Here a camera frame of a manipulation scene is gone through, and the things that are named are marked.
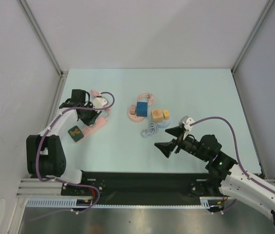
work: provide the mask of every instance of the wooden block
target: wooden block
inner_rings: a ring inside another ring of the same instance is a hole
[[[152,122],[160,123],[163,121],[163,111],[161,109],[154,109],[151,111]]]
[[[129,113],[131,115],[136,114],[136,105],[131,105],[131,107],[129,108]]]
[[[168,110],[164,110],[163,111],[163,117],[165,120],[169,120],[170,119],[170,112]]]

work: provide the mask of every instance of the metal frame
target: metal frame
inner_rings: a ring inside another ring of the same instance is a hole
[[[205,173],[84,172],[82,177],[82,184],[100,190],[99,205],[197,206],[200,196],[222,196],[206,189],[211,175]],[[63,185],[62,189],[61,195],[91,195],[87,188]]]
[[[51,109],[49,111],[47,121],[45,123],[45,127],[48,126],[48,124],[52,121],[52,119],[55,118],[55,115],[57,113],[57,108],[59,106],[59,101],[60,101],[61,95],[63,93],[65,82],[66,82],[66,79],[67,79],[67,76],[68,76],[68,72],[69,71],[64,71],[63,74],[61,75],[59,81],[58,81],[56,92],[55,92],[53,102],[52,102],[52,106],[51,106]]]
[[[26,198],[28,199],[29,207],[53,207],[53,208],[83,208],[82,206],[76,207],[75,202],[78,199],[89,199],[91,200],[90,195],[83,196],[67,196],[62,195],[63,186],[61,183],[47,181],[41,183],[38,179],[22,179],[18,192],[17,198]],[[194,205],[108,205],[108,204],[98,204],[96,208],[165,208],[165,209],[208,209],[209,204],[208,200],[215,199],[214,197],[200,197],[196,200],[198,203]]]
[[[41,43],[41,46],[43,47],[44,51],[46,52],[47,56],[49,57],[53,67],[55,68],[56,72],[61,76],[62,75],[62,70],[60,69],[60,66],[50,48],[50,45],[48,44],[33,12],[31,11],[28,3],[26,0],[17,0],[20,7],[22,8],[29,24],[31,25],[32,30],[36,34],[38,40]]]
[[[239,54],[233,68],[232,68],[232,74],[234,75],[237,71],[237,69],[240,66],[240,63],[242,62],[243,58],[245,57],[245,55],[247,54],[248,50],[250,49],[251,45],[253,44],[256,36],[259,33],[259,30],[262,28],[267,16],[269,15],[272,7],[275,4],[275,0],[268,0],[268,2],[266,3],[263,11],[261,12],[258,20],[255,23],[254,28],[252,29],[243,49],[241,50],[241,53]]]
[[[242,107],[242,110],[243,110],[243,113],[244,113],[244,116],[245,116],[245,121],[246,121],[246,124],[248,125],[248,129],[249,129],[249,132],[250,132],[250,136],[251,136],[251,140],[253,142],[253,146],[254,146],[254,150],[255,150],[255,153],[256,153],[256,156],[258,158],[258,161],[259,161],[259,165],[260,165],[260,168],[262,170],[262,173],[263,173],[263,176],[264,178],[266,179],[266,173],[265,173],[265,170],[263,168],[263,165],[262,165],[262,161],[260,159],[260,152],[259,152],[259,149],[258,149],[258,146],[257,146],[257,141],[255,139],[255,136],[254,136],[254,133],[253,133],[253,127],[250,123],[250,120],[249,120],[249,117],[245,111],[245,108],[244,108],[244,104],[242,102],[242,96],[241,96],[241,92],[240,92],[240,89],[238,87],[238,84],[237,84],[237,81],[236,81],[236,78],[235,78],[235,75],[232,74],[233,76],[233,79],[234,79],[234,82],[235,82],[235,86],[236,86],[236,89],[237,89],[237,93],[238,93],[238,96],[239,96],[239,100],[240,100],[240,103],[241,103],[241,107]]]
[[[7,234],[18,234],[27,201],[28,198],[16,198],[14,213],[6,230]]]

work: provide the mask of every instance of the metal floor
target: metal floor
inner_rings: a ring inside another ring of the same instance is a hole
[[[272,221],[237,202],[224,215],[198,209],[92,209],[31,218],[53,208],[26,208],[19,234],[275,234]]]

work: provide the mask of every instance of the white wall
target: white wall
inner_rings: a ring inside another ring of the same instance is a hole
[[[59,65],[231,68],[267,0],[28,0]]]
[[[6,200],[0,233],[26,174],[26,138],[46,124],[57,84],[17,1],[0,1],[0,199]]]
[[[263,167],[275,177],[275,7],[237,70],[236,81]]]

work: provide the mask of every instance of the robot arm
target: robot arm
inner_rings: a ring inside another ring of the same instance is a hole
[[[62,115],[61,118],[55,118],[56,125],[52,126],[54,120],[38,135],[30,135],[26,140],[27,148],[27,169],[31,175],[37,175],[36,158],[38,146],[42,136],[47,132],[40,150],[39,172],[43,177],[56,177],[66,182],[79,184],[82,178],[82,171],[66,163],[66,157],[61,144],[61,139],[66,136],[68,130],[75,126],[78,120],[85,125],[95,124],[96,119],[101,111],[85,110],[86,108],[100,108],[108,104],[108,101],[101,96],[97,96],[93,103],[90,102],[90,94],[84,90],[72,90],[71,98],[67,99],[59,107],[56,116]],[[71,107],[81,107],[83,109],[74,109],[67,111],[64,115],[62,112]]]
[[[165,130],[177,139],[172,139],[167,143],[155,143],[155,146],[167,158],[177,147],[176,154],[184,150],[208,162],[205,168],[215,178],[214,186],[218,187],[223,195],[234,197],[255,208],[273,220],[275,225],[275,186],[248,171],[246,171],[247,176],[237,161],[221,151],[221,144],[214,135],[205,135],[200,142],[195,140],[192,135],[188,134],[189,128],[186,123],[189,120],[190,118],[184,117],[178,127]]]

